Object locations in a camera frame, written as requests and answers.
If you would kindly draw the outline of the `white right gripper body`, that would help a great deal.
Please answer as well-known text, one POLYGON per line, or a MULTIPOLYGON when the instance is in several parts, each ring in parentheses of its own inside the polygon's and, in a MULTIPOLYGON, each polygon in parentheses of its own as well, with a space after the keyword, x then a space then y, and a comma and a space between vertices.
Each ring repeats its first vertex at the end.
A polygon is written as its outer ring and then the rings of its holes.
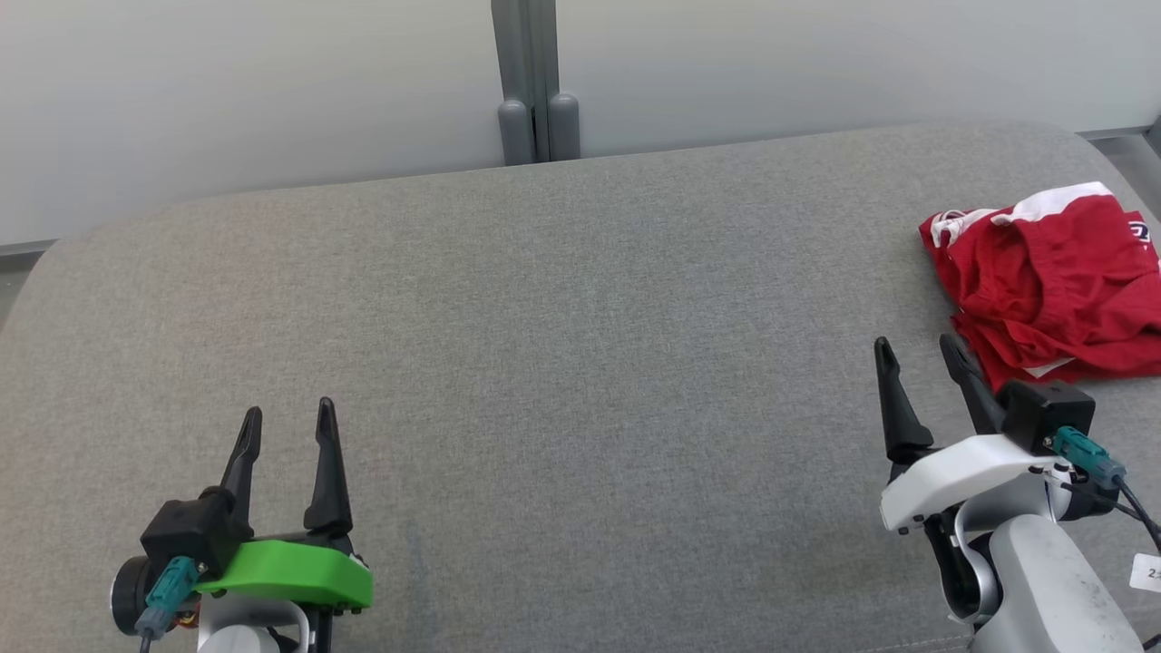
POLYGON ((956 508, 954 532, 991 531, 1034 515, 1061 521, 1070 507, 1065 460, 1036 455, 1005 435, 972 435, 924 455, 884 488, 884 528, 897 531, 956 508))

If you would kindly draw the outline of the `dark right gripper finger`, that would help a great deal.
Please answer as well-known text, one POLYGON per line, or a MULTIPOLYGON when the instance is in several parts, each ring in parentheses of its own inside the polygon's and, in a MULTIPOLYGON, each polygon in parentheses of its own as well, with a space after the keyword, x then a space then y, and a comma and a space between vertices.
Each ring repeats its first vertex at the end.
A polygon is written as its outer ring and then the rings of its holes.
POLYGON ((924 426, 901 380, 902 368, 886 337, 873 346, 880 412, 884 423, 884 453, 892 464, 913 464, 933 447, 932 431, 924 426))
POLYGON ((952 381, 961 389, 962 403, 969 409, 971 425, 976 435, 998 435, 1005 410, 991 395, 982 368, 961 336, 940 335, 942 359, 952 381))

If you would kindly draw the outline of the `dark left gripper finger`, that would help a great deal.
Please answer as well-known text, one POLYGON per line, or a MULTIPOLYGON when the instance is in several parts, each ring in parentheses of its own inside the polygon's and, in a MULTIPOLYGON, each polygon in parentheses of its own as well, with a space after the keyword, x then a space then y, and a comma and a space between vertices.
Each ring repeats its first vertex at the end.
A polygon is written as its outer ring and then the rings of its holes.
POLYGON ((316 475, 304 529, 315 536, 348 536, 353 529, 336 404, 319 400, 315 442, 318 445, 316 475))
POLYGON ((229 515, 243 531, 253 531, 248 524, 250 488, 252 488, 253 466, 260 453, 262 421, 261 409, 251 406, 229 454, 228 471, 221 476, 219 487, 229 491, 233 498, 229 515))

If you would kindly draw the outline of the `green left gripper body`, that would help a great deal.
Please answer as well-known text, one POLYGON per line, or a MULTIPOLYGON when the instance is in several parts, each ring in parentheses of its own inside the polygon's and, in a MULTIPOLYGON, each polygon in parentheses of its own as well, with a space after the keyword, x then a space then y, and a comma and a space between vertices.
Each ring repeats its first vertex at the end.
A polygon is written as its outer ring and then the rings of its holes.
POLYGON ((372 571, 353 553, 301 541, 245 541, 218 579, 200 580, 200 595, 225 591, 258 600, 289 600, 333 610, 373 605, 372 571))

